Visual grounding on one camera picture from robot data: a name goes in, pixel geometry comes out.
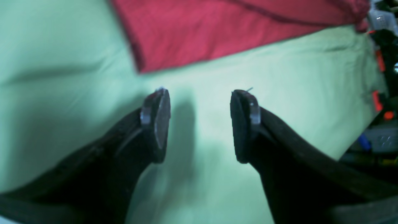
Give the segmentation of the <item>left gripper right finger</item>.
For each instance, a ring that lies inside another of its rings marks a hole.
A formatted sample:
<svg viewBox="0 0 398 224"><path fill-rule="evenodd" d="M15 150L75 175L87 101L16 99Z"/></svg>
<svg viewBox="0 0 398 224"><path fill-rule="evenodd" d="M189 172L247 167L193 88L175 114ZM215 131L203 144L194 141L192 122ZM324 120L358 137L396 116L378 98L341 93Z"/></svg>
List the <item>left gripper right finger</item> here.
<svg viewBox="0 0 398 224"><path fill-rule="evenodd" d="M254 95L234 90L237 160L259 173L276 224L396 224L397 185L331 159Z"/></svg>

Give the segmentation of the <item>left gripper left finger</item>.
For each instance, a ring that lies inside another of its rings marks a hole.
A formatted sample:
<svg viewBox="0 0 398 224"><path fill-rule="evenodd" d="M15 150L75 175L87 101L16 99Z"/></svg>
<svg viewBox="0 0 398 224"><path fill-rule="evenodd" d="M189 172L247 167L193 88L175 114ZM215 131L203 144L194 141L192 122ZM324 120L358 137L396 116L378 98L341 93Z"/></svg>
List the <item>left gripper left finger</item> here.
<svg viewBox="0 0 398 224"><path fill-rule="evenodd" d="M1 216L21 224L123 224L140 175L165 159L170 117L169 92L159 88L104 136L1 194Z"/></svg>

